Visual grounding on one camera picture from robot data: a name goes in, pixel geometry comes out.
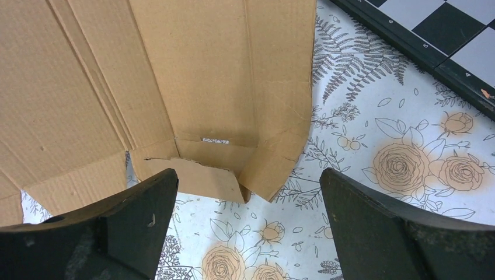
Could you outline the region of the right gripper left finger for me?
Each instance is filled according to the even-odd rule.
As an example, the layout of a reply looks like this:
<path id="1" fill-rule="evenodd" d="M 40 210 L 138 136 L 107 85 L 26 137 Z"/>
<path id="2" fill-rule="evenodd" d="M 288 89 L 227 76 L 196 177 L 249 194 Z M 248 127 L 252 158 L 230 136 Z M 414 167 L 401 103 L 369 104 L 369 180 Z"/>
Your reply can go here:
<path id="1" fill-rule="evenodd" d="M 39 224 L 1 228 L 2 279 L 154 279 L 179 186 L 156 175 Z"/>

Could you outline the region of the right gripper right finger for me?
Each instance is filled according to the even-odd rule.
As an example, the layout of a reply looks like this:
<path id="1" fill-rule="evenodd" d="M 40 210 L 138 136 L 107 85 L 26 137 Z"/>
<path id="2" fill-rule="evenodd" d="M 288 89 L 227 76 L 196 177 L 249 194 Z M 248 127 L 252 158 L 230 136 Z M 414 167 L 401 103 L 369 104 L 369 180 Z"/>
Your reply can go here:
<path id="1" fill-rule="evenodd" d="M 320 177 L 345 279 L 493 279 L 494 227 L 425 211 L 331 168 Z"/>

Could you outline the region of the brown cardboard box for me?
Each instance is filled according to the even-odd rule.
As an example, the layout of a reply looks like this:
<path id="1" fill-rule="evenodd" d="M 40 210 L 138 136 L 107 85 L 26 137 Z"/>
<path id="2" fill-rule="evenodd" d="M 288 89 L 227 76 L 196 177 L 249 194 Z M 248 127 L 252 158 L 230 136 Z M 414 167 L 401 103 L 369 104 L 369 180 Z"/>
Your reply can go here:
<path id="1" fill-rule="evenodd" d="M 2 1 L 1 225 L 123 191 L 271 201 L 309 135 L 315 1 Z"/>

